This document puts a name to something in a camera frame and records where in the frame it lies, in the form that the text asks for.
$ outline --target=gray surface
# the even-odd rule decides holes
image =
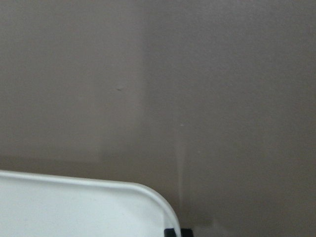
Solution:
[[[4,1],[0,168],[146,184],[200,236],[312,236],[315,13]]]

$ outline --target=black object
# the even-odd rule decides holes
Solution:
[[[165,229],[163,233],[164,233],[164,237],[176,237],[176,233],[174,229]],[[181,236],[194,237],[193,231],[191,229],[181,229]]]

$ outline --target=gray wall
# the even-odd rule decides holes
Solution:
[[[313,0],[3,1],[0,168],[148,185],[198,236],[312,236],[315,15]]]

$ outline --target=white tray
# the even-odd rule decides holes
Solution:
[[[140,184],[0,170],[1,237],[180,235],[168,202]]]

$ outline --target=gray background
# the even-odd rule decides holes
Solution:
[[[148,185],[198,236],[316,233],[316,1],[2,1],[0,50],[1,169]]]

